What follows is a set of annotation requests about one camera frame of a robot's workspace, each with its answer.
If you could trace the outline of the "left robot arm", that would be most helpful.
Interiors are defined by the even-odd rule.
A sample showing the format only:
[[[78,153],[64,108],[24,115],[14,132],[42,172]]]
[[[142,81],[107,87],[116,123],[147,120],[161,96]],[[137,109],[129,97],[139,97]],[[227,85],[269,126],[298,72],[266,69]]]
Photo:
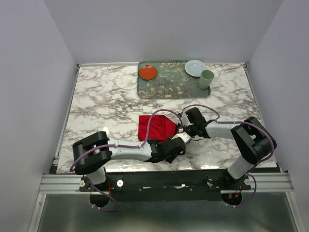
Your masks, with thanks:
[[[110,139],[104,131],[96,132],[72,145],[74,162],[70,172],[85,175],[97,191],[104,190],[107,175],[104,165],[111,160],[137,160],[141,162],[172,163],[178,155],[185,154],[191,137],[183,132],[166,141],[124,142]]]

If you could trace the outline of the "red cloth napkin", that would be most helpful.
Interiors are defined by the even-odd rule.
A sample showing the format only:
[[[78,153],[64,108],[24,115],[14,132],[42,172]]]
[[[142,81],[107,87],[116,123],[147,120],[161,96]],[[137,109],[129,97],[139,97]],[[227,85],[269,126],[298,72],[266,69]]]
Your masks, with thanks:
[[[144,141],[146,137],[149,115],[139,116],[138,139]],[[175,135],[176,124],[164,115],[153,116],[149,128],[149,140],[167,141]]]

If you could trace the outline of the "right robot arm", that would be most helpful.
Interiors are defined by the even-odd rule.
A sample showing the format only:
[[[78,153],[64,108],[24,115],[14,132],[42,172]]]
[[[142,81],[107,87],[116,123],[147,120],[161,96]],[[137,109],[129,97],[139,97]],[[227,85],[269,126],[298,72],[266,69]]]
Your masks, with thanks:
[[[239,157],[223,172],[221,182],[227,189],[234,189],[247,172],[273,156],[277,148],[275,139],[255,117],[244,121],[207,121],[197,107],[183,109],[189,124],[184,131],[191,137],[233,139],[240,151]]]

